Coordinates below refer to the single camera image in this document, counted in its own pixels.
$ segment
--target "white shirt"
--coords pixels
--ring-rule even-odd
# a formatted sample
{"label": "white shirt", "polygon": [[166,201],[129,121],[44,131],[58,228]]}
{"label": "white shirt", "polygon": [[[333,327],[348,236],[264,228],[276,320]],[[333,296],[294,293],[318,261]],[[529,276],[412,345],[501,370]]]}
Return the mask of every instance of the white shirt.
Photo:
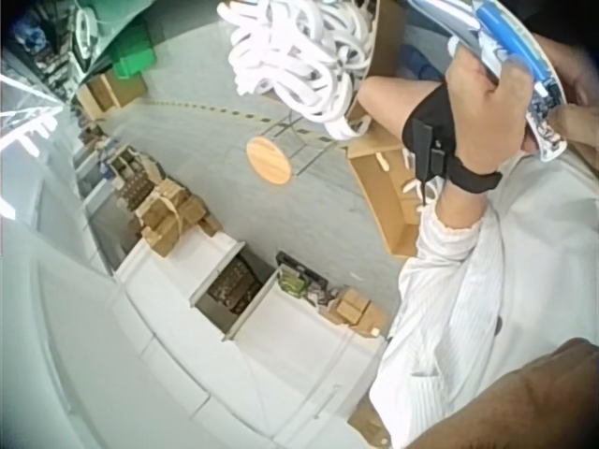
{"label": "white shirt", "polygon": [[571,153],[503,172],[471,229],[423,211],[370,394],[395,449],[565,341],[599,341],[597,179]]}

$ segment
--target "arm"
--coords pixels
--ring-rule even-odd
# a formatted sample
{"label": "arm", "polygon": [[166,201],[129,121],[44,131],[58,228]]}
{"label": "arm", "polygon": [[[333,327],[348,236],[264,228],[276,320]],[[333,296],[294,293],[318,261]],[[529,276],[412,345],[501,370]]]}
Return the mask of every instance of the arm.
{"label": "arm", "polygon": [[[524,139],[532,77],[508,64],[495,87],[474,56],[459,49],[447,84],[456,155],[474,172],[496,171]],[[485,195],[448,182],[436,206],[424,209],[419,231],[417,257],[400,275],[393,339],[371,389],[398,449],[453,413],[466,383],[480,382],[475,364],[490,351],[504,281],[499,221]]]}

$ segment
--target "hand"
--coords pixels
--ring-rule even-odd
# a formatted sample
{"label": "hand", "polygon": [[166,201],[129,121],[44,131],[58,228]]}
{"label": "hand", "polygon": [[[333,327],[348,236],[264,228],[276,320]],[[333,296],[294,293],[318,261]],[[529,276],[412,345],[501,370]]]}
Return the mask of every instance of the hand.
{"label": "hand", "polygon": [[599,107],[599,74],[586,52],[534,36],[555,67],[571,103],[584,107]]}
{"label": "hand", "polygon": [[599,108],[559,106],[550,112],[549,124],[575,145],[588,145],[599,150]]}
{"label": "hand", "polygon": [[474,173],[497,171],[524,141],[532,75],[523,65],[508,61],[495,86],[480,61],[460,46],[446,79],[456,124],[456,155]]}

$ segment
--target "black wrist strap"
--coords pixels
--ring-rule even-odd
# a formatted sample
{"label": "black wrist strap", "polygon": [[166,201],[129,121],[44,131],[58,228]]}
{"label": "black wrist strap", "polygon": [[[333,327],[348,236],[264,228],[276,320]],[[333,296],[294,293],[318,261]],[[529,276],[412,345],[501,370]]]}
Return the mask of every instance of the black wrist strap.
{"label": "black wrist strap", "polygon": [[461,190],[471,194],[482,194],[495,189],[502,180],[499,172],[489,175],[479,175],[464,166],[461,160],[451,155],[447,159],[447,179],[457,185]]}
{"label": "black wrist strap", "polygon": [[482,194],[496,188],[502,179],[501,173],[478,175],[456,157],[456,130],[446,84],[412,111],[402,141],[416,156],[416,178],[422,183],[439,176],[466,192]]}

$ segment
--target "skin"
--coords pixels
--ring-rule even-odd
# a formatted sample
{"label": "skin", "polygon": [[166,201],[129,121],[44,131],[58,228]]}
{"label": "skin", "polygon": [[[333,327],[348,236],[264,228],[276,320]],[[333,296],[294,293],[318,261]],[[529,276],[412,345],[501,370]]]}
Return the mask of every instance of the skin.
{"label": "skin", "polygon": [[[599,109],[594,109],[599,107],[599,76],[583,51],[541,36],[536,38],[554,64],[569,100],[577,102],[557,108],[549,122],[573,143],[572,150],[599,174],[599,152],[596,150],[599,147]],[[509,159],[520,148],[525,152],[536,151],[535,145],[526,137],[523,124],[522,104],[525,98],[530,100],[529,94],[532,94],[530,75],[522,67],[518,69],[516,64],[508,64],[505,68],[502,89],[501,81],[497,87],[492,85],[477,59],[460,49],[447,72],[452,109],[454,115],[460,116],[456,117],[457,151],[462,162],[475,172],[495,171],[497,162]],[[437,86],[438,83],[429,81],[372,77],[364,81],[358,100],[376,121],[401,139],[412,110]],[[436,211],[446,226],[462,229],[476,223],[485,209],[484,196],[467,194],[448,183]]]}
{"label": "skin", "polygon": [[578,449],[596,443],[598,348],[566,342],[507,373],[408,449]]}

